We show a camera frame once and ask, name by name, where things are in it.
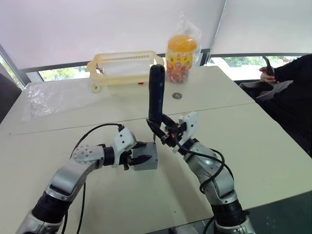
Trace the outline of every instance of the black cable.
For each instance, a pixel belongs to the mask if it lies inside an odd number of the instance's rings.
[[[207,230],[208,230],[210,224],[214,221],[214,219],[215,219],[215,217],[212,216],[211,219],[209,219],[209,221],[206,223],[205,228],[204,228],[204,230],[203,230],[203,234],[206,234],[206,232],[207,232]]]
[[[93,129],[91,129],[90,131],[88,131],[85,135],[82,136],[82,138],[80,138],[80,140],[77,142],[76,146],[74,147],[71,155],[69,158],[72,157],[73,155],[73,152],[75,150],[75,148],[77,148],[80,143],[91,133],[93,132],[95,129],[98,129],[100,127],[104,127],[104,126],[118,126],[119,128],[122,127],[122,124],[119,124],[119,123],[104,123],[104,124],[101,124],[97,127],[94,127]],[[84,182],[83,184],[83,193],[82,193],[82,205],[81,205],[81,212],[80,212],[80,219],[79,219],[79,224],[78,224],[78,228],[77,228],[77,232],[76,234],[79,234],[80,232],[80,229],[81,229],[81,224],[82,224],[82,218],[83,218],[83,211],[84,211],[84,202],[85,202],[85,196],[86,196],[86,182]],[[66,225],[67,225],[67,218],[68,218],[68,213],[66,212],[65,214],[65,219],[64,219],[64,225],[63,225],[63,229],[62,229],[62,233],[61,234],[64,234],[65,233],[65,229],[66,229]]]
[[[61,234],[64,234],[64,233],[65,233],[65,229],[66,229],[66,225],[67,225],[67,218],[68,218],[68,212],[66,211],[66,213],[65,213],[65,218],[64,218],[64,225],[63,225],[62,233],[61,233]]]
[[[192,155],[197,155],[197,156],[201,156],[201,157],[206,157],[206,158],[209,158],[209,159],[211,159],[211,160],[214,160],[214,161],[217,161],[217,162],[221,163],[221,166],[220,166],[220,168],[217,170],[217,172],[216,172],[215,174],[213,174],[209,179],[205,180],[204,182],[202,182],[202,183],[200,184],[199,189],[200,189],[200,191],[201,191],[203,194],[205,193],[204,187],[205,187],[208,183],[210,183],[212,180],[214,180],[214,179],[221,173],[223,167],[225,167],[225,168],[229,171],[229,173],[230,173],[230,175],[232,176],[232,178],[234,178],[231,169],[225,164],[225,159],[224,159],[223,154],[220,153],[219,151],[214,150],[214,149],[211,149],[212,151],[214,151],[215,153],[217,153],[217,154],[220,155],[221,160],[219,160],[219,159],[217,159],[217,158],[215,158],[215,157],[209,156],[209,155],[205,155],[205,154],[201,154],[201,153],[198,153],[198,152],[194,152],[194,151],[188,150],[187,148],[183,147],[183,146],[178,142],[176,134],[174,135],[174,141],[175,141],[176,145],[177,145],[180,149],[182,149],[182,150],[184,150],[184,151],[186,151],[186,152],[188,152],[188,153],[190,153],[190,154],[192,154]]]

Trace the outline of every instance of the orange lid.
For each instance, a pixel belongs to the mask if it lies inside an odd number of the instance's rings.
[[[168,41],[168,49],[176,52],[191,52],[196,48],[197,42],[188,35],[175,35]]]

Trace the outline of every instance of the white table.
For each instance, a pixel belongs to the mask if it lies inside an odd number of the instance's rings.
[[[144,119],[124,124],[137,140],[152,140]],[[14,233],[75,143],[91,128],[0,137],[1,233]],[[98,129],[85,143],[109,144],[116,132],[115,127]],[[257,104],[200,111],[195,137],[224,154],[243,209],[312,189],[312,160]],[[212,216],[182,156],[159,140],[157,147],[157,170],[103,167],[89,175],[81,234],[140,234]],[[76,232],[80,208],[81,194],[70,207],[68,233]]]
[[[89,79],[72,82],[87,83]],[[148,83],[110,86],[109,90],[111,97],[101,102],[32,121],[21,121],[27,99],[27,92],[23,91],[0,125],[0,136],[88,126],[148,116]],[[182,99],[174,99],[172,97],[174,92],[182,93]],[[166,83],[163,112],[169,115],[248,103],[254,103],[254,101],[242,92],[220,68],[202,66],[191,71],[189,82],[186,84]]]

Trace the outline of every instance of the plastic bag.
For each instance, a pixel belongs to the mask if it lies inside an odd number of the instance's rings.
[[[169,39],[166,52],[166,79],[182,83],[188,79],[189,70],[199,59],[201,30],[182,13],[175,34]]]
[[[107,86],[100,93],[92,93],[90,81],[86,79],[42,82],[31,85],[25,92],[23,121],[84,107],[110,96]]]

